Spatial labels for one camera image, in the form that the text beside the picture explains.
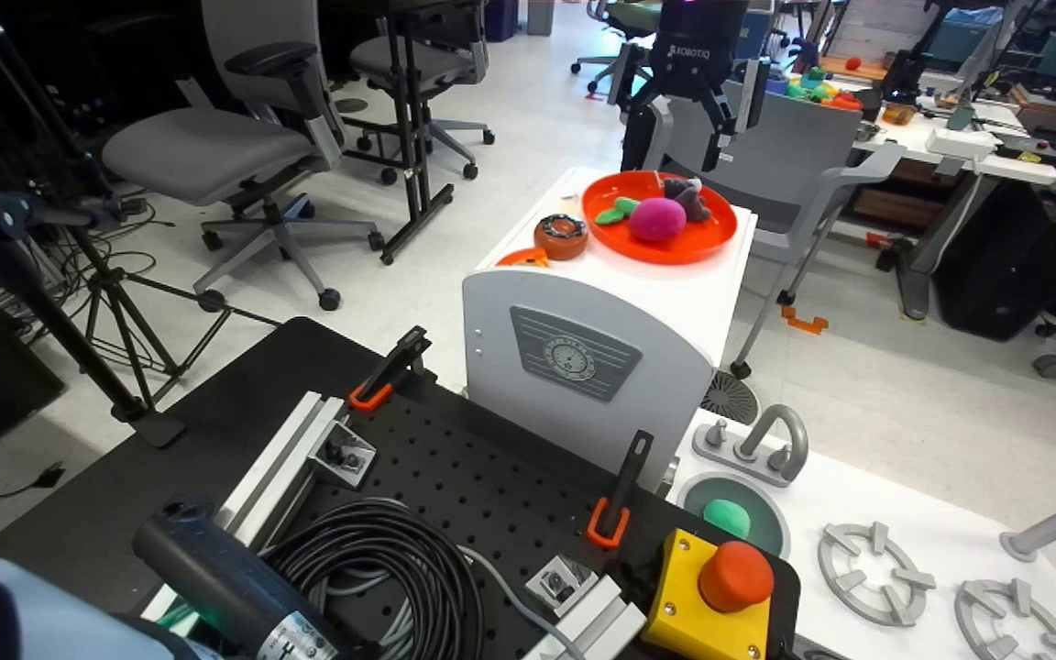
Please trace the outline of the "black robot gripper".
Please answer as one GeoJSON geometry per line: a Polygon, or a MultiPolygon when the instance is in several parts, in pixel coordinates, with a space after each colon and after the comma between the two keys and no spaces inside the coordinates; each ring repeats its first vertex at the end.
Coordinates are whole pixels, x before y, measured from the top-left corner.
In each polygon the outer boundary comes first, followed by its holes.
{"type": "Polygon", "coordinates": [[[625,112],[625,170],[659,170],[671,145],[671,111],[663,95],[704,95],[702,111],[712,125],[702,170],[712,172],[732,134],[732,112],[721,99],[721,82],[732,74],[732,54],[747,0],[663,0],[648,51],[655,99],[636,99],[625,112]]]}

